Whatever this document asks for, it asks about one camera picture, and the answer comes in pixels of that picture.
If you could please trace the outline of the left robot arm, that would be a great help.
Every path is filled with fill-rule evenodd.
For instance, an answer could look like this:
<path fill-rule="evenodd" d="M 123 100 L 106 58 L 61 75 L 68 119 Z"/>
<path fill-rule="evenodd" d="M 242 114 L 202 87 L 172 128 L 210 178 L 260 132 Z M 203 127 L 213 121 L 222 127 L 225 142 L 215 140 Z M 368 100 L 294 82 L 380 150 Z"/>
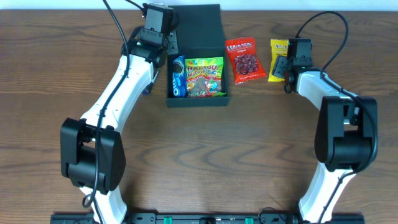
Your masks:
<path fill-rule="evenodd" d="M 137 27 L 123 45 L 117 70 L 96 103 L 60 129 L 61 173 L 83 193 L 96 223 L 123 223 L 119 183 L 126 167 L 121 134 L 137 99 L 148 94 L 166 57 L 178 51 L 177 32 Z"/>

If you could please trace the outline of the yellow Hacks candy bag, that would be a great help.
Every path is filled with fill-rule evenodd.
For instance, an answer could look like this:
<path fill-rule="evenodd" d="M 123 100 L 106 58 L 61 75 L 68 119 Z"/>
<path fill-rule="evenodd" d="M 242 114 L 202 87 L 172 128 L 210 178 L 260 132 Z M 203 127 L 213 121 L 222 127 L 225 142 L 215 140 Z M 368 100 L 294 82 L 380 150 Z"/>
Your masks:
<path fill-rule="evenodd" d="M 271 39 L 271 68 L 269 82 L 282 82 L 284 79 L 283 70 L 277 67 L 278 59 L 284 60 L 287 57 L 289 41 L 287 39 Z"/>

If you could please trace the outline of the green Haribo gummy bag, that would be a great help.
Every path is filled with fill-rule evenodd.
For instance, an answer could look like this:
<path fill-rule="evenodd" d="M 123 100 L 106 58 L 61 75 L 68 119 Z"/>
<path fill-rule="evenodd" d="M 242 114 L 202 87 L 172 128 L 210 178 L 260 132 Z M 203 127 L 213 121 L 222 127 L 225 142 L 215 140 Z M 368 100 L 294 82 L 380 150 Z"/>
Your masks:
<path fill-rule="evenodd" d="M 187 96 L 190 98 L 225 96 L 222 87 L 223 57 L 185 60 Z"/>

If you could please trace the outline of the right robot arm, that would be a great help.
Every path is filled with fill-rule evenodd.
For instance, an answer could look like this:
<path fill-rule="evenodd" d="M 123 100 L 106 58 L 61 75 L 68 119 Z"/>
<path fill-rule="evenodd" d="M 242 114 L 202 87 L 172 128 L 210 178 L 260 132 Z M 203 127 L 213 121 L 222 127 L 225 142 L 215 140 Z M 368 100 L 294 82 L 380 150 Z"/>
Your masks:
<path fill-rule="evenodd" d="M 348 182 L 377 154 L 377 103 L 337 85 L 312 67 L 310 58 L 277 56 L 274 70 L 285 78 L 285 91 L 308 99 L 320 112 L 314 149 L 317 169 L 298 202 L 300 219 L 328 223 Z"/>

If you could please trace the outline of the red Hacks candy bag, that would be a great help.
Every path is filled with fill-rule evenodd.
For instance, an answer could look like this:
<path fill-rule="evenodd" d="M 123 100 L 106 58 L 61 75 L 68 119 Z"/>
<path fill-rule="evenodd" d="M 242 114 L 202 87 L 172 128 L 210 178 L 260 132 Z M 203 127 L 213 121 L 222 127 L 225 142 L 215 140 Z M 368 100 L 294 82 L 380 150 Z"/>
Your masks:
<path fill-rule="evenodd" d="M 241 37 L 225 41 L 231 61 L 236 85 L 267 76 L 257 56 L 256 41 L 253 37 Z"/>

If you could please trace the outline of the blue Oreo cookie pack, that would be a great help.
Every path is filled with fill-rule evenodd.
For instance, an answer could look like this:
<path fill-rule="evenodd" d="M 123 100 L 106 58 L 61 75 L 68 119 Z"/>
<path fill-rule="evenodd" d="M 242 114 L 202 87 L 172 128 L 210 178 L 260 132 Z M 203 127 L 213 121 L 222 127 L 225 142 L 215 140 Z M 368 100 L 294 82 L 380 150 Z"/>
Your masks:
<path fill-rule="evenodd" d="M 185 56 L 180 55 L 172 63 L 172 90 L 174 97 L 185 98 L 187 96 L 187 77 L 185 72 Z"/>

